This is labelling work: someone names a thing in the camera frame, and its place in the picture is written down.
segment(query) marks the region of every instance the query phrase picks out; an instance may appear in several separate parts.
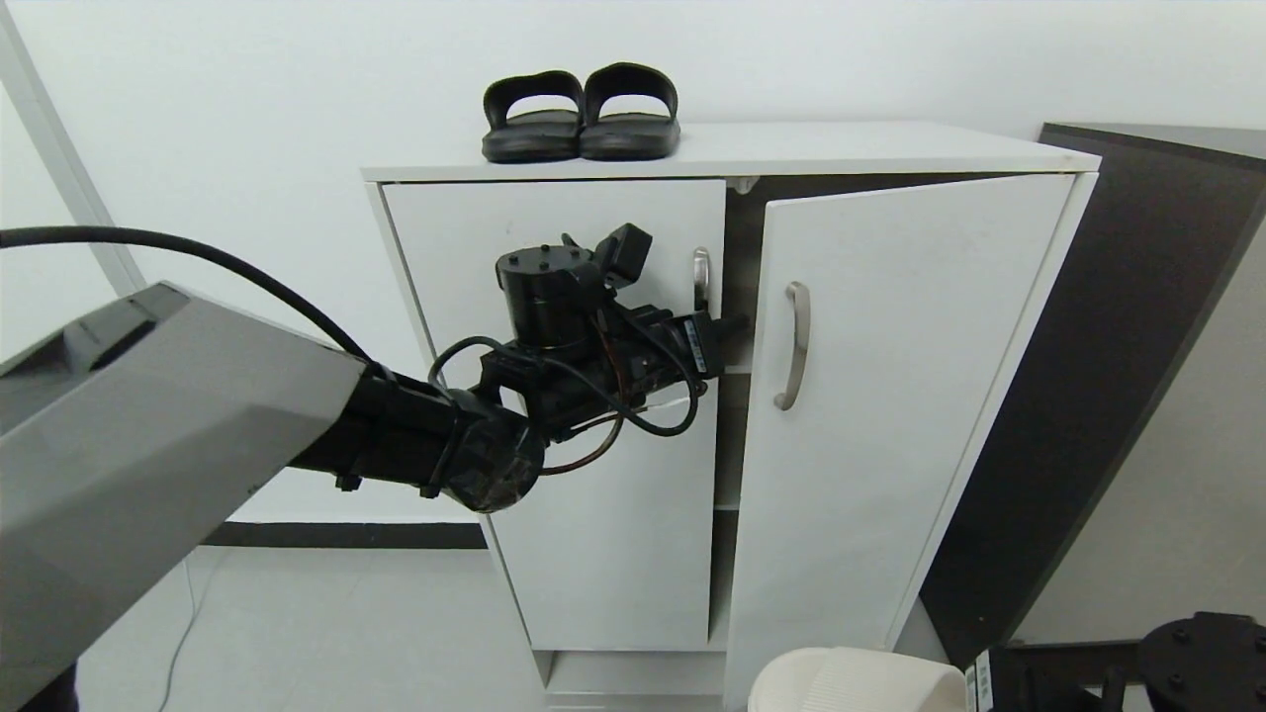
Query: open cabinet door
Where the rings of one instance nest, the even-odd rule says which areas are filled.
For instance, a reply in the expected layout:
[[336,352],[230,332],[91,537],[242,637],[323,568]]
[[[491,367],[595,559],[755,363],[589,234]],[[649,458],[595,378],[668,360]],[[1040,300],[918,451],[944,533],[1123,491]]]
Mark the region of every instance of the open cabinet door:
[[768,204],[727,709],[787,650],[895,642],[1072,181]]

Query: white wall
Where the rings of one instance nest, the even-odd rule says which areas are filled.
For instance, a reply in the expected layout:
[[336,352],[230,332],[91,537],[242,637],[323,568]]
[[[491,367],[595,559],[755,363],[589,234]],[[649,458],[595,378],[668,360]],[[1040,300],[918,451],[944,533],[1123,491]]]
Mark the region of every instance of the white wall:
[[1139,639],[1196,611],[1266,621],[1266,229],[1015,636]]
[[[0,87],[0,228],[67,223],[66,205]],[[87,246],[0,252],[0,361],[113,299]]]
[[[485,130],[482,91],[501,76],[566,67],[584,77],[615,60],[652,63],[677,84],[687,139],[690,122],[771,118],[925,118],[1029,138],[1046,119],[1266,125],[1266,75],[1257,71],[1266,66],[1266,4],[1256,3],[10,6],[120,224],[230,250],[414,375],[427,355],[358,168],[472,155]],[[138,261],[147,277],[310,331],[211,267],[166,255]],[[394,488],[341,497],[310,486],[310,476],[284,478],[242,516],[463,516]]]

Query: black cable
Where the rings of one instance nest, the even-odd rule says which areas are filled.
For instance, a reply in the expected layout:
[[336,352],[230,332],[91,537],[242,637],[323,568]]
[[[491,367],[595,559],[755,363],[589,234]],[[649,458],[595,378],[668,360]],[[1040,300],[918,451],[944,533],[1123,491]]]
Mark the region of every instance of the black cable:
[[638,332],[642,336],[642,338],[647,340],[651,343],[651,346],[655,346],[656,348],[662,351],[663,355],[668,357],[668,361],[672,361],[672,365],[677,367],[677,371],[681,372],[681,380],[685,381],[686,384],[686,390],[687,390],[686,395],[689,397],[690,402],[686,409],[686,417],[682,418],[681,424],[676,427],[681,428],[681,432],[685,432],[686,428],[689,428],[690,424],[695,422],[695,414],[699,413],[699,379],[695,378],[695,372],[686,366],[685,361],[682,361],[681,357],[677,356],[677,352],[661,343],[660,340],[655,338],[655,334],[652,334],[644,326],[638,323],[637,317],[634,317],[630,310],[625,309],[624,307],[620,307],[618,303],[615,303],[615,300],[611,300],[611,308],[615,309],[615,313],[619,314],[622,319],[624,319],[624,323],[632,327],[633,331]]
[[576,370],[576,367],[572,366],[571,364],[566,364],[566,362],[558,361],[556,359],[546,359],[543,356],[529,356],[529,355],[525,355],[525,353],[519,353],[519,352],[515,352],[515,351],[508,348],[500,341],[496,341],[496,340],[486,337],[486,336],[468,336],[468,337],[466,337],[466,338],[463,338],[463,340],[453,343],[448,348],[446,348],[443,351],[443,353],[441,353],[436,359],[436,362],[430,365],[430,372],[427,375],[427,380],[430,383],[430,385],[434,385],[437,388],[442,388],[442,386],[438,385],[439,384],[438,379],[439,379],[439,371],[441,371],[441,369],[443,369],[444,364],[447,364],[460,351],[465,351],[465,350],[470,348],[471,346],[486,346],[486,347],[491,348],[492,351],[496,351],[498,353],[500,353],[500,355],[503,355],[503,356],[505,356],[508,359],[514,359],[514,360],[522,361],[524,364],[533,364],[533,365],[538,365],[538,366],[539,365],[546,365],[546,366],[549,366],[549,367],[565,371],[570,376],[572,376],[573,379],[579,380],[581,383],[581,385],[584,385],[589,390],[594,391],[595,395],[598,395],[604,402],[606,402],[606,405],[611,410],[614,410],[615,413],[623,416],[628,422],[633,423],[638,428],[641,428],[641,429],[643,429],[643,431],[646,431],[646,432],[648,432],[651,435],[655,435],[655,436],[674,437],[674,436],[679,436],[679,435],[686,432],[686,429],[690,427],[690,424],[695,421],[695,413],[699,410],[699,394],[695,391],[694,388],[691,388],[690,389],[690,410],[686,413],[686,417],[680,423],[677,423],[676,426],[671,426],[671,427],[657,426],[657,424],[655,424],[655,423],[652,423],[652,422],[649,422],[649,421],[647,421],[644,418],[642,418],[632,408],[629,408],[628,405],[620,403],[618,399],[615,399],[614,397],[611,397],[611,394],[606,393],[605,389],[603,389],[600,385],[595,384],[585,374],[582,374],[579,370]]
[[[628,391],[624,388],[624,369],[620,367],[619,359],[615,357],[615,350],[611,347],[611,340],[606,338],[606,332],[598,324],[598,319],[594,317],[589,318],[589,323],[594,327],[594,332],[598,333],[599,341],[603,342],[603,351],[606,353],[606,361],[611,366],[611,374],[615,376],[615,390],[618,391],[620,403],[628,399]],[[546,467],[541,470],[542,475],[561,475],[563,473],[571,473],[581,467],[592,465],[599,457],[606,455],[608,451],[615,445],[615,440],[620,437],[620,429],[624,427],[624,418],[620,416],[614,417],[615,423],[611,426],[610,432],[606,437],[594,448],[592,452],[585,455],[584,457],[567,462],[566,465],[555,465],[553,467]]]
[[29,247],[37,245],[68,245],[78,242],[97,242],[105,245],[135,245],[138,247],[153,247],[154,250],[167,250],[200,257],[246,277],[252,284],[260,286],[268,294],[285,302],[291,309],[303,314],[308,321],[316,324],[316,328],[325,332],[334,343],[352,356],[363,359],[373,364],[370,355],[347,332],[339,328],[310,302],[300,296],[289,286],[281,284],[263,270],[249,262],[234,257],[223,250],[204,245],[201,242],[166,234],[132,228],[101,227],[101,226],[66,226],[48,228],[16,228],[0,231],[0,250],[6,247]]

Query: white plastic stool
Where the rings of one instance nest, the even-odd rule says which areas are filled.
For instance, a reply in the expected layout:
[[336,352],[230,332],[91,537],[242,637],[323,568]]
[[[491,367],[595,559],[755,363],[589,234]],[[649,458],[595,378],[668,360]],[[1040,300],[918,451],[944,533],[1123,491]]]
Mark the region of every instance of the white plastic stool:
[[875,650],[803,647],[761,670],[748,712],[965,712],[957,668]]

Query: white cabinet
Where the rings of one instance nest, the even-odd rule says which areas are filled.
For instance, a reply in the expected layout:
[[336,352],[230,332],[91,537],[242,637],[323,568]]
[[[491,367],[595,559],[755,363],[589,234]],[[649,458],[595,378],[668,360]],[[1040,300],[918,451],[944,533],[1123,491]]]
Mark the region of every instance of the white cabinet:
[[[768,204],[730,603],[736,699],[789,649],[896,641],[1072,180]],[[803,380],[784,409],[789,379]]]
[[[755,319],[690,432],[625,428],[486,527],[538,661],[558,651],[552,702],[738,709],[781,652],[891,647],[1096,167],[950,127],[809,123],[690,125],[646,163],[365,168],[432,353],[510,338],[499,255],[625,222],[655,245],[623,302],[689,308],[705,247],[720,312]],[[473,383],[475,356],[447,375]],[[634,682],[661,668],[680,674]]]
[[[627,305],[691,309],[698,248],[724,258],[720,180],[489,182],[385,186],[387,207],[436,351],[471,334],[514,337],[492,265],[562,233],[594,247],[632,222],[655,237]],[[713,285],[719,294],[719,279]],[[444,369],[448,384],[479,380],[471,350]],[[663,391],[655,402],[679,394]],[[649,417],[670,424],[685,407]],[[700,650],[708,644],[717,397],[694,426],[660,438],[625,427],[577,473],[543,478],[492,516],[505,568],[538,650]],[[549,448],[548,465],[591,452],[596,428]]]

